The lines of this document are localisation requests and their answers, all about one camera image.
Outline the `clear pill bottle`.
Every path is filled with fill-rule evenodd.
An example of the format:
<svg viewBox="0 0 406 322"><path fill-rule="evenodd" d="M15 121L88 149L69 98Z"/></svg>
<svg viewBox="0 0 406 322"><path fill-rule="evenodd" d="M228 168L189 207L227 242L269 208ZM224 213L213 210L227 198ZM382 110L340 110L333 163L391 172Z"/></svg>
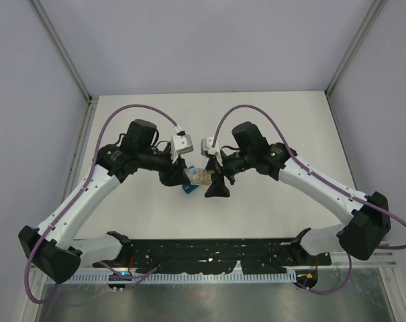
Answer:
<svg viewBox="0 0 406 322"><path fill-rule="evenodd" d="M212 183L212 170L195 168L194 166L192 166L185 169L185 174L187 175L191 185L210 186Z"/></svg>

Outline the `teal pill organizer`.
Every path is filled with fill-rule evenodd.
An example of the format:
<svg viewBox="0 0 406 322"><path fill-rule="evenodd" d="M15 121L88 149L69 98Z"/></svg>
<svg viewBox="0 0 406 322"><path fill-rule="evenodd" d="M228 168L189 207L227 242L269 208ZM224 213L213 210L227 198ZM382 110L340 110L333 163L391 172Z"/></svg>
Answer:
<svg viewBox="0 0 406 322"><path fill-rule="evenodd" d="M181 186L182 190L188 195L195 191L198 187L199 186L195 184L183 184Z"/></svg>

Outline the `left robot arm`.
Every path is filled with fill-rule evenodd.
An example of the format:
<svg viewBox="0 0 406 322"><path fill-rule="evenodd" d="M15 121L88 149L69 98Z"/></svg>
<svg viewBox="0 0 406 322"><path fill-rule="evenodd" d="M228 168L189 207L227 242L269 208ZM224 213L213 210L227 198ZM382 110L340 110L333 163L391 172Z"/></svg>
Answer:
<svg viewBox="0 0 406 322"><path fill-rule="evenodd" d="M136 119L121 141L103 146L95 164L63 203L37 227L18 235L31 263L54 282L66 282L80 267L106 262L126 266L132 256L130 239L115 231L93 239L77 239L80 228L101 202L139 169L156 171L164 186L189 184L182 154L193 151L191 137L178 131L163 150L154 143L156 125Z"/></svg>

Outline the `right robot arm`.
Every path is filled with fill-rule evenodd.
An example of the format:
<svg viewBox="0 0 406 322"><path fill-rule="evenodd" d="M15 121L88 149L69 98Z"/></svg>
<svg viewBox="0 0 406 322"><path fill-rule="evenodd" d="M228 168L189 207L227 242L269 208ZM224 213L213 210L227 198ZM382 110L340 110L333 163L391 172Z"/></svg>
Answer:
<svg viewBox="0 0 406 322"><path fill-rule="evenodd" d="M291 248L294 261L307 264L316 255L341 251L358 260L371 257L391 228L384 195L367 195L316 174L296 151L287 150L280 142L269 144L249 121L235 126L232 135L238 147L230 155L213 143L213 137L201 141L201 153L209 159L206 169L212 172L205 197L228 197L225 181L234 183L236 174L254 169L306 194L340 221L330 227L301 231Z"/></svg>

